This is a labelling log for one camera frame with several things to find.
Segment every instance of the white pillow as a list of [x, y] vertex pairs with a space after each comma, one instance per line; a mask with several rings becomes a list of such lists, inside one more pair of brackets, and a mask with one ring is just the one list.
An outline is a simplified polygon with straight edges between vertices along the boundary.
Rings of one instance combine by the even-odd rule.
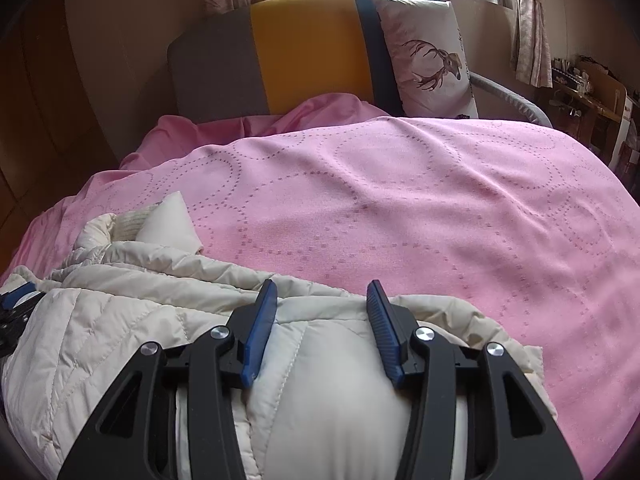
[[149, 213], [136, 235], [136, 241], [174, 247], [191, 254], [202, 250], [202, 242], [196, 234], [180, 191], [166, 196]]
[[373, 0], [404, 113], [478, 118], [465, 50], [451, 2]]

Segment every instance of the upholstered headboard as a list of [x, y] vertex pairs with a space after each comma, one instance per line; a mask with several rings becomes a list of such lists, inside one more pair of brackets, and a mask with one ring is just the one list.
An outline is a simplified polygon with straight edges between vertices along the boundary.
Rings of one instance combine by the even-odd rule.
[[168, 60], [178, 110], [197, 123], [283, 114], [326, 92], [404, 115], [372, 0], [268, 0], [212, 16]]

